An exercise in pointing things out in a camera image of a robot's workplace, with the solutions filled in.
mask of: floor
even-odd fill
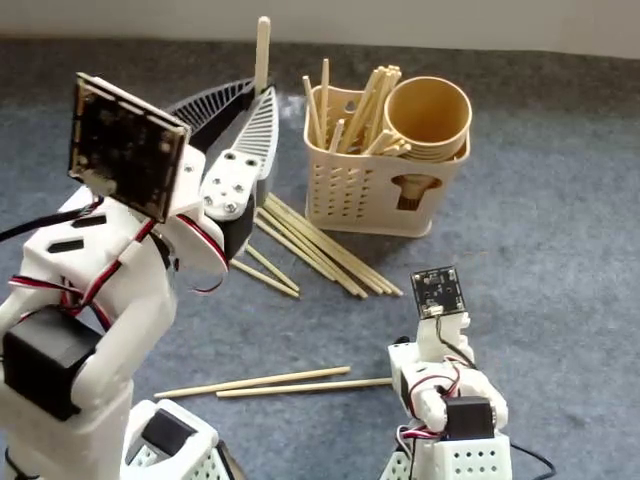
[[[166,106],[252,74],[254,47],[155,41],[0,41],[0,224],[50,212],[65,175],[73,73],[99,74]],[[419,240],[336,235],[409,291],[409,274],[456,264],[477,360],[510,405],[508,434],[566,480],[637,477],[640,468],[640,61],[549,53],[274,45],[281,102],[275,192],[305,197],[303,74],[361,87],[379,64],[444,76],[474,106],[473,155],[432,233]],[[410,295],[356,300],[257,232],[254,246],[294,278],[294,301],[232,272],[212,297],[177,279],[173,329],[136,375],[154,392],[351,365],[388,375],[386,346],[415,335]],[[17,272],[20,241],[0,268]],[[7,287],[0,287],[5,295]],[[390,389],[182,405],[218,428],[253,479],[372,479],[405,420]],[[544,468],[513,454],[514,478]]]

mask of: popsicle stick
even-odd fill
[[[246,247],[247,253],[255,258],[258,262],[260,262],[264,267],[273,273],[276,277],[278,277],[282,283],[287,285],[294,292],[300,292],[300,287],[298,287],[293,281],[287,277],[284,273],[282,273],[278,267],[276,267],[273,263],[267,260],[260,252],[258,252],[251,245],[247,245]]]
[[[298,292],[281,284],[280,282],[275,281],[271,277],[267,277],[264,273],[261,273],[251,268],[249,265],[245,265],[244,263],[236,260],[235,258],[232,258],[231,262],[229,263],[231,263],[232,267],[237,268],[238,270],[242,270],[244,273],[252,276],[253,278],[260,280],[261,282],[266,283],[267,285],[275,288],[276,290],[280,290],[285,295],[289,295],[290,297],[293,297],[293,298],[300,298],[300,294]]]
[[[365,86],[364,91],[360,96],[358,107],[356,108],[356,111],[353,114],[353,117],[351,118],[351,122],[349,122],[349,126],[347,127],[346,133],[342,137],[342,142],[340,142],[340,145],[338,146],[338,153],[346,153],[349,147],[351,146],[351,144],[353,143],[353,140],[355,139],[356,134],[358,133],[360,128],[361,117],[363,116],[365,109],[369,103],[369,97],[371,97],[371,94],[373,93],[373,90],[376,84],[378,83],[378,79],[380,78],[381,75],[382,75],[382,70],[379,68],[376,68],[371,73],[371,76],[367,81],[367,85]]]
[[[316,107],[316,99],[313,97],[313,92],[311,91],[311,81],[309,80],[308,75],[302,77],[302,83],[304,84],[304,91],[307,95],[307,106],[309,108],[309,117],[311,118],[313,134],[316,137],[316,146],[324,149],[324,140],[322,139],[320,120],[318,119],[318,108]]]
[[[331,137],[331,145],[329,145],[329,153],[336,153],[338,151],[338,144],[340,138],[342,138],[342,131],[344,130],[344,118],[341,118],[336,123],[336,128],[333,129],[333,137]]]
[[[322,80],[320,87],[320,134],[322,135],[322,148],[327,141],[327,115],[329,114],[329,59],[322,60]]]
[[[335,282],[335,280],[336,280],[335,277],[331,273],[329,273],[324,266],[320,265],[318,262],[316,262],[311,257],[309,257],[309,255],[304,253],[302,250],[300,250],[298,247],[296,247],[293,243],[291,243],[289,240],[287,240],[282,235],[280,235],[278,232],[276,232],[273,228],[271,228],[269,225],[267,225],[263,220],[261,220],[260,218],[256,218],[254,220],[254,223],[258,227],[260,227],[260,229],[262,229],[266,234],[268,234],[271,237],[273,237],[275,240],[277,240],[284,247],[288,248],[295,255],[297,255],[302,260],[304,260],[310,267],[315,269],[318,273],[320,273],[321,275],[326,277],[328,280],[330,280],[332,282]]]
[[[179,388],[156,393],[155,398],[176,398],[189,395],[201,395],[203,393],[215,393],[222,390],[255,387],[256,385],[266,385],[270,383],[295,382],[297,380],[308,380],[310,378],[328,377],[331,375],[344,375],[349,373],[351,367],[323,368],[321,370],[308,370],[306,372],[282,373],[270,375],[268,377],[249,378],[247,380],[234,380],[232,382],[216,383],[213,385],[202,385],[199,387]]]
[[[255,92],[256,96],[267,88],[269,79],[269,42],[271,39],[271,20],[260,17],[258,20],[258,35],[256,39]]]
[[[311,251],[313,251],[315,253],[315,257],[322,260],[323,264],[329,268],[329,271],[331,273],[333,273],[336,281],[340,283],[345,288],[345,290],[350,292],[352,295],[357,295],[361,298],[368,297],[367,292],[360,288],[360,286],[355,283],[346,273],[344,273],[340,269],[340,267],[333,263],[321,249],[319,249],[311,240],[305,237],[304,234],[296,228],[295,222],[293,222],[291,217],[287,215],[286,212],[282,211],[278,205],[274,204],[273,202],[265,202],[264,208],[268,213],[271,213],[285,228],[287,228],[292,235],[295,235],[300,242],[304,243]],[[374,291],[378,294],[383,293],[382,289],[374,289]]]
[[[391,130],[383,130],[373,143],[364,151],[365,155],[372,155],[376,152],[384,150],[394,138]]]
[[[391,378],[372,378],[369,380],[347,380],[344,382],[307,383],[303,385],[281,385],[278,387],[244,388],[216,392],[219,398],[249,397],[256,395],[274,395],[277,393],[305,393],[349,388],[380,387],[391,385]]]
[[[272,204],[274,204],[273,200],[267,198],[267,201],[265,202],[265,206],[270,207]],[[384,285],[382,282],[376,281],[376,279],[373,276],[368,275],[365,271],[362,271],[362,269],[360,269],[360,267],[357,264],[355,264],[355,262],[351,262],[346,255],[340,254],[340,252],[337,252],[335,251],[335,249],[332,249],[331,245],[327,244],[326,242],[323,242],[323,239],[321,237],[318,237],[314,233],[314,231],[312,231],[309,228],[310,224],[308,224],[306,219],[296,218],[294,216],[294,214],[296,213],[295,212],[291,213],[291,212],[283,208],[283,217],[286,217],[286,219],[292,225],[294,225],[294,228],[297,231],[299,231],[302,235],[304,235],[309,242],[314,243],[317,247],[320,248],[320,250],[322,250],[324,253],[326,253],[330,257],[334,258],[337,262],[343,265],[356,278],[362,281],[374,292],[378,294],[394,293],[391,288]]]
[[[355,265],[359,270],[365,272],[367,275],[370,275],[372,278],[376,279],[381,286],[385,286],[386,288],[390,289],[389,293],[393,291],[393,293],[395,293],[396,295],[404,295],[402,290],[400,290],[398,287],[396,287],[393,283],[391,283],[389,280],[384,278],[374,269],[369,267],[366,263],[364,263],[362,260],[357,258],[355,255],[349,252],[346,248],[344,248],[338,242],[336,242],[331,237],[326,235],[322,230],[312,225],[311,222],[309,222],[306,218],[304,218],[298,212],[296,212],[291,207],[289,207],[286,203],[284,203],[278,197],[270,193],[267,200],[268,201],[270,200],[280,205],[285,211],[287,211],[288,214],[293,216],[298,221],[298,225],[300,225],[306,230],[306,231],[303,231],[303,230],[300,230],[300,231],[304,233],[307,236],[307,238],[309,238],[309,240],[311,240],[320,248],[322,248],[328,255],[332,256],[334,259],[338,261],[340,260],[339,258],[336,258],[336,256],[344,256],[344,258],[347,259],[347,261],[350,264]]]

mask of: black circuit board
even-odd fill
[[[162,223],[188,127],[110,87],[77,76],[69,175]]]
[[[411,275],[413,293],[421,319],[430,318],[431,307],[441,306],[442,315],[466,310],[455,267],[434,268]]]

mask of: perforated holder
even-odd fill
[[[320,88],[313,90],[320,103]],[[344,118],[345,130],[362,92],[329,87],[328,124]],[[460,166],[467,161],[470,140],[452,160],[428,163],[409,158],[344,155],[316,147],[309,128],[307,218],[318,228],[347,232],[421,237]]]

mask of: yellow cup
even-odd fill
[[[405,157],[426,162],[453,159],[467,138],[471,117],[467,95],[438,77],[406,80],[384,104],[385,128],[411,144]]]

